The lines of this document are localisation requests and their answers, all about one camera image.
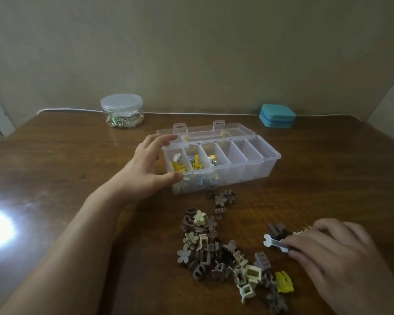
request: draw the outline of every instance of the jar lid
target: jar lid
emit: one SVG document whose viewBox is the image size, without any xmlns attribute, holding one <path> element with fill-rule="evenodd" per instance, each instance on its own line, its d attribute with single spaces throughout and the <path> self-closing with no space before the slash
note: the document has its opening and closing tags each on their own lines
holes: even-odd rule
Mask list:
<svg viewBox="0 0 394 315">
<path fill-rule="evenodd" d="M 114 94 L 102 98 L 101 106 L 107 112 L 126 112 L 141 108 L 143 100 L 134 94 Z"/>
</svg>

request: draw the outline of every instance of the hand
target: hand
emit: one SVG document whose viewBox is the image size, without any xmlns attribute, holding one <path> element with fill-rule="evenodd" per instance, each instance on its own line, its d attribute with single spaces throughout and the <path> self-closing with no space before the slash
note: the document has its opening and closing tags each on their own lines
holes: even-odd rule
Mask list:
<svg viewBox="0 0 394 315">
<path fill-rule="evenodd" d="M 183 174 L 170 172 L 155 175 L 153 165 L 158 159 L 162 146 L 168 146 L 177 135 L 149 135 L 140 143 L 134 157 L 107 184 L 115 190 L 123 204 L 135 202 L 154 194 L 165 186 L 176 184 L 183 179 Z"/>
<path fill-rule="evenodd" d="M 282 242 L 337 314 L 394 315 L 394 276 L 361 225 L 321 219 Z"/>
</svg>

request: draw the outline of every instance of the clear plastic jar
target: clear plastic jar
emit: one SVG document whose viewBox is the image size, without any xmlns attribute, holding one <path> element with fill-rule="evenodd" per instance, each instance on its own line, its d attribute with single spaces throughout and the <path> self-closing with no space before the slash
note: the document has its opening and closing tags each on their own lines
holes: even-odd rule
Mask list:
<svg viewBox="0 0 394 315">
<path fill-rule="evenodd" d="M 110 95 L 101 99 L 101 107 L 111 127 L 134 128 L 144 121 L 143 100 L 138 95 Z"/>
</svg>

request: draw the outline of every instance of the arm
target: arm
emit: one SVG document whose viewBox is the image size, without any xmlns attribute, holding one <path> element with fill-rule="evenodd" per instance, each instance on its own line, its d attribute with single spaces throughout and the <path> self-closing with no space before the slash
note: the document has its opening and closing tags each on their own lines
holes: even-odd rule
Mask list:
<svg viewBox="0 0 394 315">
<path fill-rule="evenodd" d="M 394 315 L 394 276 L 361 225 L 321 219 L 282 242 L 337 314 Z"/>
<path fill-rule="evenodd" d="M 121 211 L 183 178 L 181 173 L 153 174 L 160 149 L 176 137 L 151 135 L 137 147 L 133 159 L 86 199 L 1 315 L 96 314 Z"/>
</svg>

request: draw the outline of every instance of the clear plastic organizer box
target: clear plastic organizer box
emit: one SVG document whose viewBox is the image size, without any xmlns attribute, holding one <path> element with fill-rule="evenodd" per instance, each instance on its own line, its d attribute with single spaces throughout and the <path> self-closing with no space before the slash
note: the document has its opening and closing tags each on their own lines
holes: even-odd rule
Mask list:
<svg viewBox="0 0 394 315">
<path fill-rule="evenodd" d="M 281 155 L 262 137 L 238 123 L 215 121 L 213 126 L 189 127 L 174 124 L 173 129 L 158 130 L 159 135 L 174 133 L 178 138 L 163 147 L 166 169 L 174 171 L 170 162 L 181 154 L 184 179 L 172 186 L 173 194 L 204 190 L 208 186 L 225 186 L 267 177 Z M 216 156 L 216 165 L 210 155 Z M 189 156 L 199 156 L 202 169 L 193 169 Z"/>
</svg>

